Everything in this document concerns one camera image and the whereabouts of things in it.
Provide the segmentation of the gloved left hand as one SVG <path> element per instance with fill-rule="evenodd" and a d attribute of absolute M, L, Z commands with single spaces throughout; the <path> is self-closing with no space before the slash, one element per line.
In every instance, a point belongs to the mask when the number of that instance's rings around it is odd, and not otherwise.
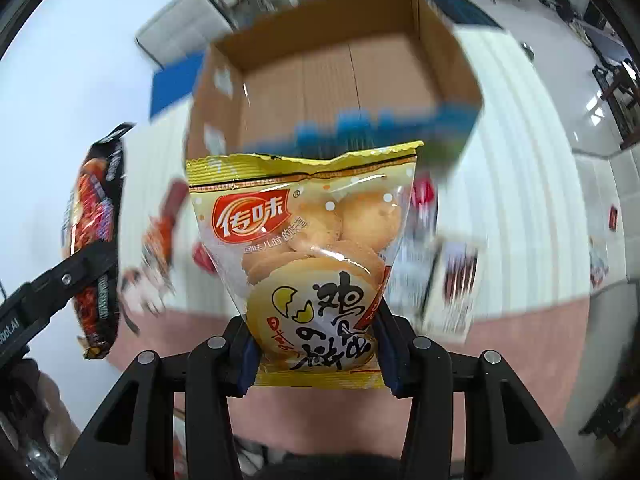
<path fill-rule="evenodd" d="M 79 437 L 56 382 L 32 359 L 1 371 L 1 477 L 56 479 Z"/>

